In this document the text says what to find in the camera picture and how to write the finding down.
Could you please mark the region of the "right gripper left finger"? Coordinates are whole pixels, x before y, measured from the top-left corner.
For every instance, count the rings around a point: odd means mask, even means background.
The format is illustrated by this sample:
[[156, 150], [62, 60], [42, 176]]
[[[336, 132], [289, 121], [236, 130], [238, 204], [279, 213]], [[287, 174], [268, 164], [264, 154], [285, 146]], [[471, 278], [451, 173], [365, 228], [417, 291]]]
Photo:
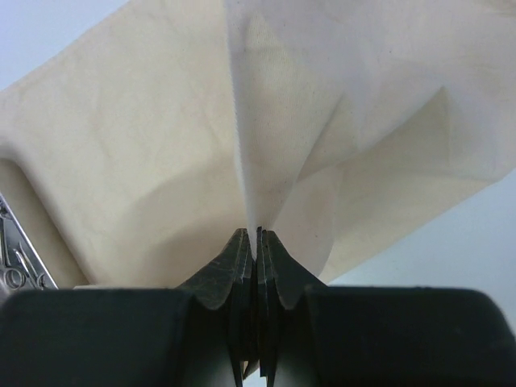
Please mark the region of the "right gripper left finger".
[[248, 232], [177, 287], [192, 297], [185, 333], [184, 386], [241, 386], [254, 363], [254, 260]]

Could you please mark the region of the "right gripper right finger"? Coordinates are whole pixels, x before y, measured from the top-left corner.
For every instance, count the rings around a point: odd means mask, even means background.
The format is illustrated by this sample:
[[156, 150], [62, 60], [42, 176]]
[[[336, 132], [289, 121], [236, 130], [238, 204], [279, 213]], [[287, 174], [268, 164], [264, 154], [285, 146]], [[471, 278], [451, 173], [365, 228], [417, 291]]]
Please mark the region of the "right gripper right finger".
[[287, 251], [274, 231], [256, 233], [257, 339], [267, 386], [314, 379], [305, 290], [323, 283]]

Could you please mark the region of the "beige cloth surgical wrap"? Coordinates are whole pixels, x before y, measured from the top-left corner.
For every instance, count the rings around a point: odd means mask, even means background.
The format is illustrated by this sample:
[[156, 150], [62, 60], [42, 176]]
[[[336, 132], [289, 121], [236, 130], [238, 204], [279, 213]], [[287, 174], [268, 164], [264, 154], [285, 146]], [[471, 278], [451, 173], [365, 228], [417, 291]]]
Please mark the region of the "beige cloth surgical wrap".
[[131, 1], [1, 93], [60, 287], [174, 286], [240, 227], [330, 280], [514, 167], [512, 1]]

